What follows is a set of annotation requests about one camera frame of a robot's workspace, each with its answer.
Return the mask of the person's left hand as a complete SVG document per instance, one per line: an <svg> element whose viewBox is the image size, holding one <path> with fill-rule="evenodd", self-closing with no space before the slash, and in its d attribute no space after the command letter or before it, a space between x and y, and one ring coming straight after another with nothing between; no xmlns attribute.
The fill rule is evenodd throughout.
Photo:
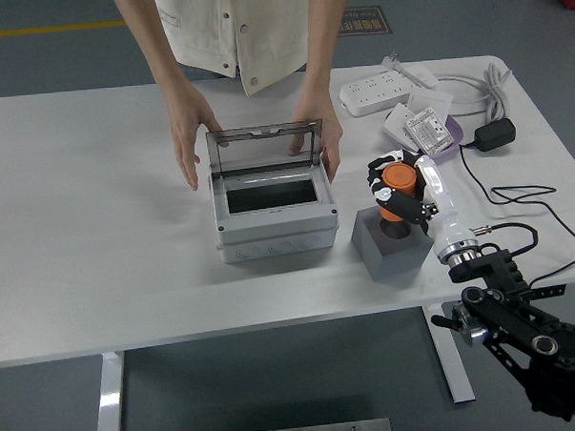
<svg viewBox="0 0 575 431"><path fill-rule="evenodd" d="M328 180L332 183L340 164L339 142L343 136L334 105L328 94L304 92L293 111L292 121L321 120L320 155Z"/></svg>

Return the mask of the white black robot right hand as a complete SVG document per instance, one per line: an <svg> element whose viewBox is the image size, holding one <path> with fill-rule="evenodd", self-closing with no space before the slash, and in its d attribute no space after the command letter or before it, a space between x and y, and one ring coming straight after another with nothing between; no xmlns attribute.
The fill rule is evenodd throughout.
<svg viewBox="0 0 575 431"><path fill-rule="evenodd" d="M385 214L421 227L441 264L453 267L480 255L475 234L459 212L430 156L391 151L367 165L367 181Z"/></svg>

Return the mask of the person's right hand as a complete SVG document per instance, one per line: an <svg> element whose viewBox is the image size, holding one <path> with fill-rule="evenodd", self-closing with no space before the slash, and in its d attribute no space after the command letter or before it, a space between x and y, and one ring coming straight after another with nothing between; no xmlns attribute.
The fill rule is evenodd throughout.
<svg viewBox="0 0 575 431"><path fill-rule="evenodd" d="M195 151L198 128L204 126L209 132L218 132L221 127L209 103L198 90L173 95L167 99L167 109L176 163L187 185L196 191L196 165L200 163L200 157Z"/></svg>

